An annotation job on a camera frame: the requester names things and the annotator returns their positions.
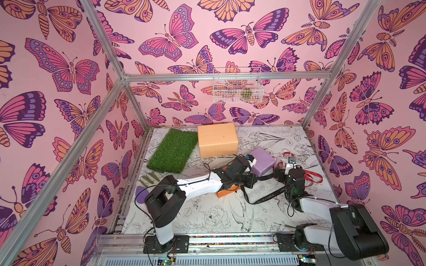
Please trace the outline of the black printed ribbon bow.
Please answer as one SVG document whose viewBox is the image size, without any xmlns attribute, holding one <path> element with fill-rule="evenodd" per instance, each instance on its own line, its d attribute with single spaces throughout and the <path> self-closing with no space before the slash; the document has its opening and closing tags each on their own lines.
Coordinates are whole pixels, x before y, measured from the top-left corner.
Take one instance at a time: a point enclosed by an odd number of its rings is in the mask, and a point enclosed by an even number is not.
<svg viewBox="0 0 426 266">
<path fill-rule="evenodd" d="M 287 183 L 284 182 L 285 174 L 268 174 L 261 177 L 253 176 L 249 185 L 240 186 L 245 201 L 250 205 L 258 205 L 267 202 L 288 190 Z"/>
</svg>

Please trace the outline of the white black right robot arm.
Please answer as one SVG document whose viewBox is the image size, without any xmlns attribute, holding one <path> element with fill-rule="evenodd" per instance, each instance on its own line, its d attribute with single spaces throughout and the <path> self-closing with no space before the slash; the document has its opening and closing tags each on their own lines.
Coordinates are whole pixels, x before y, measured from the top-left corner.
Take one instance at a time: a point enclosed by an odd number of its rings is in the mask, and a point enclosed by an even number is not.
<svg viewBox="0 0 426 266">
<path fill-rule="evenodd" d="M 288 209 L 317 216 L 330 223 L 305 223 L 295 227 L 293 243 L 298 250 L 323 246 L 337 258 L 355 261 L 389 252 L 389 244 L 364 205 L 342 205 L 305 191 L 305 170 L 301 166 L 275 168 L 275 179 L 284 184 Z"/>
</svg>

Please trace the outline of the lilac gift box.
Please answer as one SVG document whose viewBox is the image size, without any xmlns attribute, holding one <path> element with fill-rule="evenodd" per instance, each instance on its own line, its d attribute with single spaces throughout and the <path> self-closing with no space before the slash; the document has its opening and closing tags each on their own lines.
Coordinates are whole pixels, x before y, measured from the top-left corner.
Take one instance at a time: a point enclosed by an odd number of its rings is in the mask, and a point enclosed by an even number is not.
<svg viewBox="0 0 426 266">
<path fill-rule="evenodd" d="M 251 172 L 257 177 L 265 176 L 276 164 L 276 159 L 262 147 L 257 147 L 248 154 L 254 158 Z"/>
</svg>

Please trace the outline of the white satin ribbon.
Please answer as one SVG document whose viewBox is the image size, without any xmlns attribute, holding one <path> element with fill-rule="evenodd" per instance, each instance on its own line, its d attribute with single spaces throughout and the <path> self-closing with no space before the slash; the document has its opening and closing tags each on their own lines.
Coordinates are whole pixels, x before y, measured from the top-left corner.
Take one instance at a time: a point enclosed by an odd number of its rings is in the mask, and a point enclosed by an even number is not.
<svg viewBox="0 0 426 266">
<path fill-rule="evenodd" d="M 290 157 L 290 156 L 294 156 L 294 157 L 296 157 L 293 153 L 291 153 L 291 152 L 289 152 L 289 151 L 285 151 L 281 156 L 280 156 L 280 161 L 284 164 L 284 165 L 286 165 L 286 163 L 287 163 L 287 159 Z"/>
</svg>

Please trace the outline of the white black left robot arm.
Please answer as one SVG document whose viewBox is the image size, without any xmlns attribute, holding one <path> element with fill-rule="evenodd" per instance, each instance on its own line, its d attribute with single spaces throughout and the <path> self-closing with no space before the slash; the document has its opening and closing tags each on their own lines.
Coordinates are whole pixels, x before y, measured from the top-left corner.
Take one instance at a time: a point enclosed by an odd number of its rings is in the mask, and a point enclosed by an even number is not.
<svg viewBox="0 0 426 266">
<path fill-rule="evenodd" d="M 155 247 L 166 252 L 175 244 L 172 222 L 186 201 L 237 187 L 252 188 L 256 182 L 252 167 L 256 163 L 252 155 L 240 155 L 225 166 L 209 169 L 201 177 L 186 180 L 173 175 L 164 177 L 144 199 L 155 230 Z"/>
</svg>

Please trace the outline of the orange gift box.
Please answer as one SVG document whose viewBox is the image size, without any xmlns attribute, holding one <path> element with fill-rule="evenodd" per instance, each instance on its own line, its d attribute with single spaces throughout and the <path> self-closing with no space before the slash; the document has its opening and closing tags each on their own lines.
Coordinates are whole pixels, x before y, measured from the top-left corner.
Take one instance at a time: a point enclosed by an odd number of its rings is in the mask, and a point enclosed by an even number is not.
<svg viewBox="0 0 426 266">
<path fill-rule="evenodd" d="M 238 190 L 240 190 L 240 185 L 235 185 L 234 183 L 232 183 L 232 180 L 229 179 L 229 177 L 226 175 L 226 169 L 227 166 L 224 166 L 220 169 L 220 171 L 217 172 L 223 183 L 221 189 L 216 193 L 216 196 L 218 198 L 225 197 L 233 192 L 237 192 Z"/>
</svg>

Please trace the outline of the red satin ribbon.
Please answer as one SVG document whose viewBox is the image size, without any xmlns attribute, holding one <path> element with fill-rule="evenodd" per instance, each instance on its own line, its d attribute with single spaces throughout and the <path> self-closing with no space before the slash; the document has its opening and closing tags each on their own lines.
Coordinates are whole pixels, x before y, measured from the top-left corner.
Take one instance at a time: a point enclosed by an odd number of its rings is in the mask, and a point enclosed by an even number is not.
<svg viewBox="0 0 426 266">
<path fill-rule="evenodd" d="M 276 164 L 273 167 L 273 170 L 275 170 L 276 167 L 279 168 L 285 168 L 286 165 L 284 165 L 281 161 L 280 161 L 280 156 L 276 159 Z M 323 183 L 323 176 L 316 173 L 316 172 L 312 172 L 309 170 L 305 170 L 305 187 L 312 187 L 315 184 L 321 184 Z"/>
</svg>

